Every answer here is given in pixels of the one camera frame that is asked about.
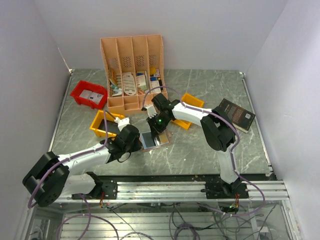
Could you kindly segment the pink leather card holder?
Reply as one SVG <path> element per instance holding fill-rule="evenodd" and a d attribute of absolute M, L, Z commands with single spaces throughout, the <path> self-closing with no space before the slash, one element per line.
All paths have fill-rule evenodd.
<path fill-rule="evenodd" d="M 171 144 L 171 132 L 169 132 L 168 130 L 165 130 L 165 132 L 164 133 L 166 133 L 167 134 L 167 137 L 168 137 L 168 139 L 169 139 L 169 142 L 167 143 L 167 144 L 162 144 L 162 145 L 159 145 L 158 144 L 158 141 L 157 141 L 157 137 L 155 137 L 154 138 L 154 141 L 155 141 L 155 147 L 152 147 L 152 148 L 147 148 L 147 149 L 145 149 L 144 148 L 144 146 L 143 146 L 143 143 L 142 143 L 142 140 L 141 140 L 141 135 L 142 135 L 142 133 L 140 134 L 140 141 L 141 141 L 141 143 L 142 143 L 142 147 L 141 147 L 141 150 L 143 151 L 143 152 L 146 152 L 146 151 L 151 151 L 151 150 L 154 150 L 154 149 L 158 149 L 158 148 L 162 148 L 162 147 L 165 147 L 165 146 L 167 146 L 167 145 L 170 145 Z"/>

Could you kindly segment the black card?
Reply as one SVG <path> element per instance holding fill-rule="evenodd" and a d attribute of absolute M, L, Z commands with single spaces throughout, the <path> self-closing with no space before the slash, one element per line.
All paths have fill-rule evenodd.
<path fill-rule="evenodd" d="M 156 146 L 154 138 L 152 138 L 151 132 L 144 132 L 141 134 L 141 142 L 145 149 L 153 148 Z"/>

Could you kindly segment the red plastic bin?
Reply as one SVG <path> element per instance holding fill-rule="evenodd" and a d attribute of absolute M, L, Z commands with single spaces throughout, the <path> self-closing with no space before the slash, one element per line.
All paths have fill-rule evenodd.
<path fill-rule="evenodd" d="M 101 85 L 80 80 L 70 96 L 78 105 L 102 110 L 107 103 L 108 91 Z"/>

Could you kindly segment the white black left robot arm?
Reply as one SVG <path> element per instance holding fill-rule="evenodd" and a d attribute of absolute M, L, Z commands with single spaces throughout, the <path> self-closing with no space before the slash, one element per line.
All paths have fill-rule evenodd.
<path fill-rule="evenodd" d="M 128 124 L 116 137 L 102 140 L 93 147 L 71 154 L 46 152 L 22 180 L 31 194 L 28 207 L 47 207 L 60 195 L 85 194 L 91 199 L 98 198 L 102 182 L 94 173 L 82 171 L 139 151 L 142 147 L 139 138 L 138 128 Z"/>

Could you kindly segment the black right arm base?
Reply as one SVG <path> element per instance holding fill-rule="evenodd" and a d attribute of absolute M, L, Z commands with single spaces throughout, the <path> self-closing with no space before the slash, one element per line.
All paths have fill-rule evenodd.
<path fill-rule="evenodd" d="M 207 199 L 235 199 L 236 194 L 239 195 L 240 199 L 249 198 L 245 183 L 240 183 L 238 186 L 233 187 L 220 181 L 206 182 L 200 192 L 205 193 Z"/>

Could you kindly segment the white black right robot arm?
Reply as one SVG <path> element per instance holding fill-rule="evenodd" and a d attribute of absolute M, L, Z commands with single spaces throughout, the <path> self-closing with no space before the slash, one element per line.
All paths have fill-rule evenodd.
<path fill-rule="evenodd" d="M 151 100 L 152 104 L 142 102 L 142 110 L 147 111 L 147 123 L 152 137 L 164 132 L 170 121 L 182 120 L 202 128 L 207 144 L 218 154 L 221 194 L 226 198 L 238 192 L 241 178 L 237 169 L 234 150 L 240 136 L 232 121 L 221 107 L 214 109 L 195 107 L 182 100 L 168 100 L 162 93 Z"/>

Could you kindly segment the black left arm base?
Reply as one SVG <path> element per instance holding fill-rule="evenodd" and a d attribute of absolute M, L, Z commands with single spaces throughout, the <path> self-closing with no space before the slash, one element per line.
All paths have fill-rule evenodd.
<path fill-rule="evenodd" d="M 86 172 L 80 175 L 84 177 L 79 185 L 80 191 L 72 194 L 72 199 L 79 199 L 78 194 L 83 195 L 87 200 L 115 200 L 118 194 L 118 184 L 111 178 L 99 177 L 93 172 Z"/>

